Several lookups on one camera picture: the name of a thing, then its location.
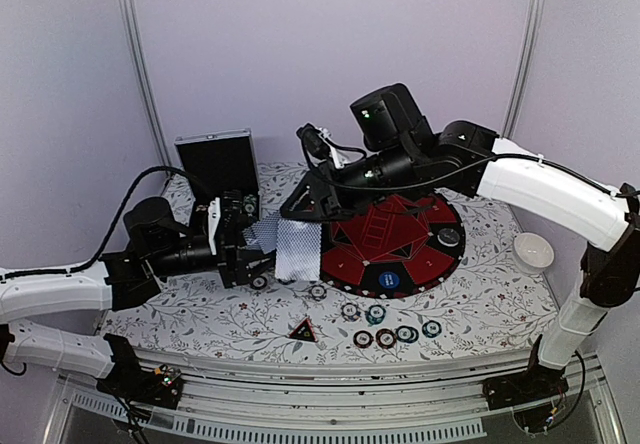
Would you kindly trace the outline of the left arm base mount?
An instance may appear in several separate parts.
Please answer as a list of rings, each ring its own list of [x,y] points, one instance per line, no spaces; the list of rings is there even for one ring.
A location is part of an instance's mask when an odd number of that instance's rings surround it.
[[[182,371],[174,366],[144,370],[139,364],[115,364],[107,377],[97,380],[96,389],[123,401],[176,410],[183,386]]]

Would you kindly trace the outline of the blue card deck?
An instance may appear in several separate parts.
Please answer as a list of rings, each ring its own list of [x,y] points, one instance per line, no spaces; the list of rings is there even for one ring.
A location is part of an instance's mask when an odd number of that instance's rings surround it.
[[[242,235],[249,250],[259,250],[264,254],[276,250],[277,232],[280,216],[270,214],[253,223],[242,231]]]

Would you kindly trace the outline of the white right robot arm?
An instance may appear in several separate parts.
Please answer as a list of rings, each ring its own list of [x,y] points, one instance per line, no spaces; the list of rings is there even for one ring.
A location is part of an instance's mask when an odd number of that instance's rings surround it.
[[[435,132],[402,83],[361,97],[351,111],[369,156],[337,165],[320,130],[301,127],[308,170],[282,205],[284,218],[343,221],[392,194],[423,196],[444,188],[524,209],[586,240],[579,282],[534,347],[533,365],[517,379],[524,399],[539,399],[608,311],[636,290],[637,191],[597,183],[468,121]]]

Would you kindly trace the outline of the single blue backed card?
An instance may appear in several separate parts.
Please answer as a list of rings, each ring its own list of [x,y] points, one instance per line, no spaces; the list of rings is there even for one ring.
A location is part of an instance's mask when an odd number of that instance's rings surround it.
[[[282,281],[320,279],[322,225],[281,219],[276,238],[275,277]]]

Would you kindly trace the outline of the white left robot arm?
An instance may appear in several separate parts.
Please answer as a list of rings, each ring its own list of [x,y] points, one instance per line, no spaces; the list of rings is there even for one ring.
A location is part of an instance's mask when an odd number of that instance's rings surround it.
[[[111,382],[128,398],[148,390],[128,340],[112,334],[84,336],[30,322],[30,317],[70,310],[121,311],[147,303],[168,278],[216,272],[225,288],[252,285],[273,266],[274,252],[252,248],[244,233],[259,217],[256,172],[233,171],[212,179],[178,168],[195,203],[188,224],[174,217],[169,201],[146,198],[119,206],[129,243],[121,252],[103,247],[85,263],[62,268],[10,270],[1,274],[1,360],[40,364]]]

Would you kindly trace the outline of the blue green 50 chip pile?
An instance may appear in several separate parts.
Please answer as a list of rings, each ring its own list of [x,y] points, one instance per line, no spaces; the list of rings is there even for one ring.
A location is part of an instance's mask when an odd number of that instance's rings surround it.
[[[371,326],[381,324],[386,317],[386,309],[384,306],[375,304],[370,306],[365,312],[365,319]]]
[[[419,339],[419,332],[412,326],[399,326],[395,333],[396,339],[401,343],[413,344]]]

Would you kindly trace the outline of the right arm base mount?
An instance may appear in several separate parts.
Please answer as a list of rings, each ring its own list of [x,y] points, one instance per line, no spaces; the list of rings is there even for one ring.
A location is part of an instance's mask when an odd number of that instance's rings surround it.
[[[523,371],[484,379],[482,395],[490,410],[550,398],[568,390],[564,373],[564,368],[552,369],[541,364],[534,347]]]

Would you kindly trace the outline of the blue small blind button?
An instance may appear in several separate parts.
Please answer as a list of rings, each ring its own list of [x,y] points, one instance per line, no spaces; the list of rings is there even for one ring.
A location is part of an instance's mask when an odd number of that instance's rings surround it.
[[[385,289],[395,289],[400,284],[400,277],[391,271],[383,272],[379,276],[379,284]]]

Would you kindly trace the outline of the red black 100 chip pile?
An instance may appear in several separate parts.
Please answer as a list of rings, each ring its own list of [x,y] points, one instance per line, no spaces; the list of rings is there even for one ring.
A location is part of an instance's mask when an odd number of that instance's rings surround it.
[[[373,340],[373,336],[366,330],[357,331],[353,335],[353,343],[358,348],[368,348],[373,343]]]
[[[391,349],[397,343],[396,334],[390,329],[379,329],[375,335],[377,345],[382,349]]]

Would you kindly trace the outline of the red black 100 chip stack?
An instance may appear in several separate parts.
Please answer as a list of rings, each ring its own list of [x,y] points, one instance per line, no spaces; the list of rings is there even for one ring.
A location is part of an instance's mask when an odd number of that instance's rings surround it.
[[[254,290],[263,290],[267,285],[268,280],[264,276],[257,276],[250,282],[250,287]]]

